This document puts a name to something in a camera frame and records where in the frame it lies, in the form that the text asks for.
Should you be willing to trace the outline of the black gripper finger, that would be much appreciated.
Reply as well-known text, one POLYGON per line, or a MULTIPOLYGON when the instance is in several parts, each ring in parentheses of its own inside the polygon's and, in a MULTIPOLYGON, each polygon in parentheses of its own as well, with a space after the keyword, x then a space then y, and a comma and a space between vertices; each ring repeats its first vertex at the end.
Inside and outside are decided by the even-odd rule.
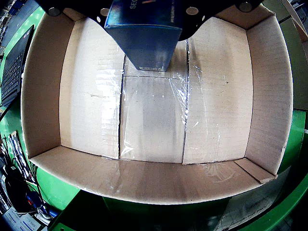
POLYGON ((249 13, 261 4, 260 0, 181 0, 178 16, 182 20, 179 41, 191 37, 209 18, 235 6, 240 12, 249 13))
POLYGON ((104 24, 112 0, 37 0, 36 3, 49 15, 59 16, 65 9, 72 9, 98 24, 104 24))

